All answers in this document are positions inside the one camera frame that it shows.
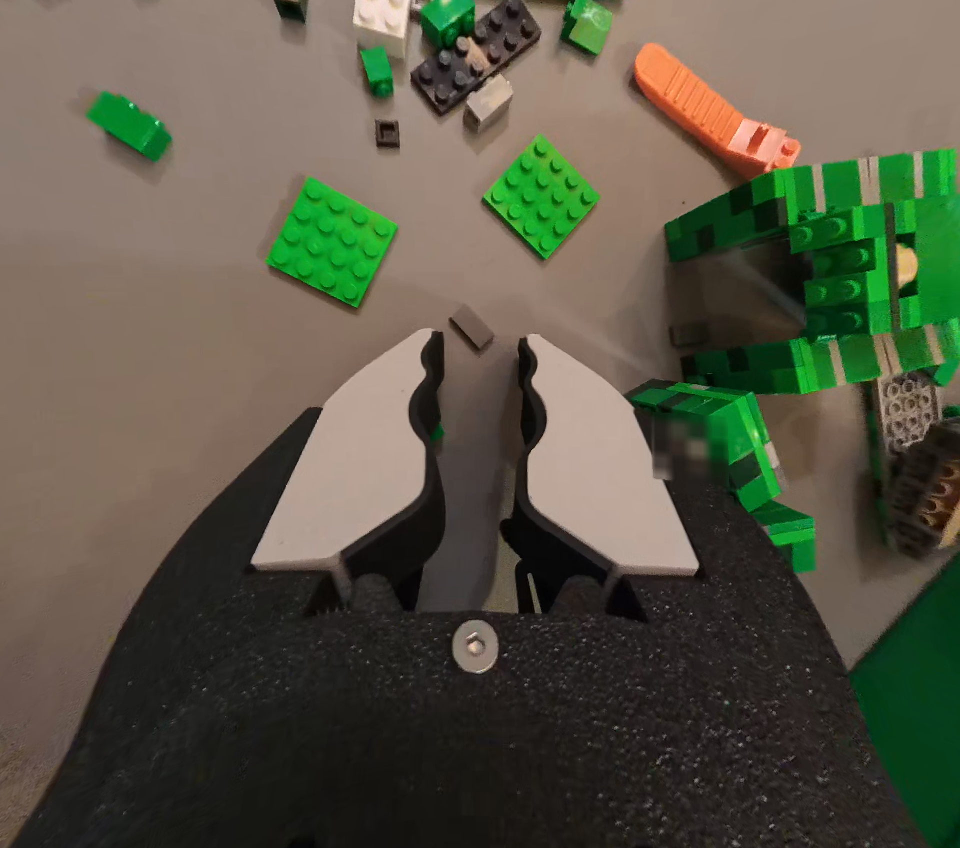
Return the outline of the dark grey tile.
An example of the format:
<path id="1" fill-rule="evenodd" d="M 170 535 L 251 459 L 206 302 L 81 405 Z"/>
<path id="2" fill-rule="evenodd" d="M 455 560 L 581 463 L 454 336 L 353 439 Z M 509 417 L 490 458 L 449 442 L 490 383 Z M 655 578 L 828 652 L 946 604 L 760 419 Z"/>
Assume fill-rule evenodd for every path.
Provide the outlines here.
<path id="1" fill-rule="evenodd" d="M 484 351 L 495 338 L 486 321 L 469 305 L 462 304 L 450 314 L 448 321 L 476 352 Z"/>

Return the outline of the grey desk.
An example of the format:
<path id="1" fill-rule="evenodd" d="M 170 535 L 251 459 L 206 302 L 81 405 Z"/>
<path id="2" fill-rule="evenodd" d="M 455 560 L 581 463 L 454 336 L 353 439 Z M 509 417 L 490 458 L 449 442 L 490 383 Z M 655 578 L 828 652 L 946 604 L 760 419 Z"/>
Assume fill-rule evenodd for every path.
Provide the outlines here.
<path id="1" fill-rule="evenodd" d="M 612 0 L 606 47 L 539 43 L 479 135 L 410 85 L 373 98 L 354 0 L 2 0 L 2 846 L 73 740 L 127 615 L 193 520 L 305 408 L 416 329 L 443 330 L 447 530 L 430 611 L 503 604 L 499 518 L 520 439 L 517 342 L 629 389 L 706 346 L 795 324 L 721 258 L 666 271 L 663 225 L 735 181 L 639 93 L 666 46 L 801 163 L 958 146 L 958 0 Z M 90 122 L 108 91 L 164 122 L 151 162 Z M 375 120 L 399 122 L 377 148 Z M 537 134 L 599 202 L 541 259 L 482 201 Z M 266 264 L 306 177 L 395 221 L 357 309 Z M 469 305 L 476 352 L 450 325 Z"/>

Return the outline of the orange brick separator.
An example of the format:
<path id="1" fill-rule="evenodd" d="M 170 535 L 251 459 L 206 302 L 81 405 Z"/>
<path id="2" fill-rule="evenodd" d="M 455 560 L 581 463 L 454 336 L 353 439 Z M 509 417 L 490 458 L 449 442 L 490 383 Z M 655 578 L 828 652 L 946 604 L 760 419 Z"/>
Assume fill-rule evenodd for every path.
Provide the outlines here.
<path id="1" fill-rule="evenodd" d="M 746 117 L 658 43 L 640 49 L 633 77 L 656 108 L 747 180 L 792 168 L 801 152 L 784 129 Z"/>

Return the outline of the small green brick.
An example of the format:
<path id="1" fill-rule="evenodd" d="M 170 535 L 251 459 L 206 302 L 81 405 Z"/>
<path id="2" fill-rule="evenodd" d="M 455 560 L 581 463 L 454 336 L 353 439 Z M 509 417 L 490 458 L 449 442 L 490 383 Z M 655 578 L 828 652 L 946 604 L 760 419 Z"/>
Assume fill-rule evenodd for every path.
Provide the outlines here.
<path id="1" fill-rule="evenodd" d="M 383 46 L 359 50 L 366 83 L 375 98 L 390 98 L 394 93 L 393 70 L 390 57 Z"/>

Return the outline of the dark brick build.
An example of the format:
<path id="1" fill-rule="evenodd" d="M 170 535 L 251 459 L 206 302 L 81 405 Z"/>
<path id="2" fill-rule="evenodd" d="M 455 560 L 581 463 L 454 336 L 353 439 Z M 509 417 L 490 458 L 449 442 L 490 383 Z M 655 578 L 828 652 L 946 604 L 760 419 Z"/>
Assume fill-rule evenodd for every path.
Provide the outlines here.
<path id="1" fill-rule="evenodd" d="M 906 449 L 886 501 L 886 530 L 896 552 L 922 558 L 958 544 L 957 415 L 941 420 Z"/>

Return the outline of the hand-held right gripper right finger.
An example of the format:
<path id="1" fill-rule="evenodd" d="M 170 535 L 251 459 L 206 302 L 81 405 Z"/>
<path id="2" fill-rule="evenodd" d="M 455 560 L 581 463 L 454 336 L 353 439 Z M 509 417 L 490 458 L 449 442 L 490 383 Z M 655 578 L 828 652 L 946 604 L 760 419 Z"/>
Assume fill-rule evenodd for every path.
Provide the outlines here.
<path id="1" fill-rule="evenodd" d="M 701 565 L 624 394 L 544 336 L 518 342 L 522 450 L 501 534 L 543 614 L 575 579 L 602 612 L 642 614 L 630 578 Z"/>

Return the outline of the green baseplate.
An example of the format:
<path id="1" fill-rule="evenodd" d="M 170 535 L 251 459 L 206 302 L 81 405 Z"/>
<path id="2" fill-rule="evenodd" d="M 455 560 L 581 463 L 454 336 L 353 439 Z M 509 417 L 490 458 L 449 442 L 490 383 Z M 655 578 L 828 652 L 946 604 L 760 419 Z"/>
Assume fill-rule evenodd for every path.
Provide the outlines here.
<path id="1" fill-rule="evenodd" d="M 959 845 L 959 556 L 850 673 L 870 738 L 926 843 Z"/>

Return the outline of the grey perforated brick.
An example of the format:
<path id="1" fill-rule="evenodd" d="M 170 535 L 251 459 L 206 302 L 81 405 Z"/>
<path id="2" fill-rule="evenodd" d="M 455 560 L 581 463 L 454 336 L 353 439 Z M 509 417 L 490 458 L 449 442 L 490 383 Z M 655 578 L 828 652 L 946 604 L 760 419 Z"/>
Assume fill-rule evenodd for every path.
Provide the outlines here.
<path id="1" fill-rule="evenodd" d="M 874 380 L 869 394 L 879 446 L 891 458 L 922 441 L 942 418 L 940 387 L 924 370 Z"/>

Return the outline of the green brick creeper model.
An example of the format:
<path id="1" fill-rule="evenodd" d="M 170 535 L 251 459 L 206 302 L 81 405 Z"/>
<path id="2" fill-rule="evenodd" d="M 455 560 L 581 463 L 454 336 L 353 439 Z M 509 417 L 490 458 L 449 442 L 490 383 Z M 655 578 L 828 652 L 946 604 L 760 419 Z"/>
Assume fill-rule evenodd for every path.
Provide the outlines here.
<path id="1" fill-rule="evenodd" d="M 796 338 L 685 355 L 682 379 L 810 394 L 959 362 L 958 152 L 777 169 L 664 226 L 668 258 L 784 242 L 809 262 Z"/>

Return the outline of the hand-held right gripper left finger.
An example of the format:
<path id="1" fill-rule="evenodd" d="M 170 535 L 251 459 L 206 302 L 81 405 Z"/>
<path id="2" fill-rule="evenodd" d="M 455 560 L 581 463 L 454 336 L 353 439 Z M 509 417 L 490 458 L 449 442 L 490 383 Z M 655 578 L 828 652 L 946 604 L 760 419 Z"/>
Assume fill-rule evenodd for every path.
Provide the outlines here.
<path id="1" fill-rule="evenodd" d="M 386 578 L 415 606 L 446 526 L 432 436 L 441 423 L 441 331 L 420 329 L 326 401 L 250 561 L 262 573 L 320 571 L 346 602 Z"/>

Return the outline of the dark long studded plate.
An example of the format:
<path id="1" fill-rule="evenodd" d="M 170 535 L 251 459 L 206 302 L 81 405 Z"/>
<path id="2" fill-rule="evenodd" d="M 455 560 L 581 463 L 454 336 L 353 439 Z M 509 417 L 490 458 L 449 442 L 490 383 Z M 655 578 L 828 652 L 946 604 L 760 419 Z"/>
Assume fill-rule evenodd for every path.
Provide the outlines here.
<path id="1" fill-rule="evenodd" d="M 504 0 L 482 16 L 468 35 L 486 50 L 489 68 L 485 76 L 471 77 L 454 43 L 415 66 L 410 73 L 411 85 L 442 117 L 532 47 L 541 35 L 540 25 L 522 0 Z"/>

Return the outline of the green slope brick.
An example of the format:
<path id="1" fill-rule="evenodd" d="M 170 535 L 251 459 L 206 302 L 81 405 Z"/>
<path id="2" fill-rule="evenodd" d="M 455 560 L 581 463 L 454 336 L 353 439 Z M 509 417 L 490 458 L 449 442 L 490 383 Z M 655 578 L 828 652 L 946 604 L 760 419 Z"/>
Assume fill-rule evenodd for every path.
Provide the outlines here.
<path id="1" fill-rule="evenodd" d="M 570 0 L 562 16 L 559 39 L 577 50 L 597 56 L 613 24 L 613 13 L 595 0 Z"/>

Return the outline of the green two-stud brick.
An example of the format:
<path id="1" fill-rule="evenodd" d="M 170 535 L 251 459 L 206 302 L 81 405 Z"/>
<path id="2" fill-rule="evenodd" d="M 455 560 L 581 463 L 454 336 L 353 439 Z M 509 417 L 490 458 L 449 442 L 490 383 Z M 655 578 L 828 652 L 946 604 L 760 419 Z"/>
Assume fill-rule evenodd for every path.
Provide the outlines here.
<path id="1" fill-rule="evenodd" d="M 85 115 L 108 135 L 154 163 L 162 159 L 172 141 L 164 122 L 120 94 L 102 91 Z"/>

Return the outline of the green cube brick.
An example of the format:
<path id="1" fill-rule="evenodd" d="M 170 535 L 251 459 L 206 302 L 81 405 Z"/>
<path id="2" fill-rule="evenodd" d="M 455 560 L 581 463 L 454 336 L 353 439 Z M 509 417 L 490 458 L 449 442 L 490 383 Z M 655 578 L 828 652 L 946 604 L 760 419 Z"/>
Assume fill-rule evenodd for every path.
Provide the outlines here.
<path id="1" fill-rule="evenodd" d="M 430 0 L 420 11 L 423 35 L 437 49 L 453 47 L 457 38 L 474 31 L 474 0 Z"/>

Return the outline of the light grey small brick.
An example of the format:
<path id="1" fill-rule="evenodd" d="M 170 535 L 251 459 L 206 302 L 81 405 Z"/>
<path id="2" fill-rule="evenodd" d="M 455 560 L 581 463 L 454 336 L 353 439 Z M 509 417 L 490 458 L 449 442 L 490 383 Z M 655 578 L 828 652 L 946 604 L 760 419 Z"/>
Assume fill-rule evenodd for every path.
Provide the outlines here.
<path id="1" fill-rule="evenodd" d="M 463 125 L 474 134 L 480 134 L 502 119 L 509 111 L 514 97 L 510 81 L 496 74 L 471 93 L 463 111 Z"/>

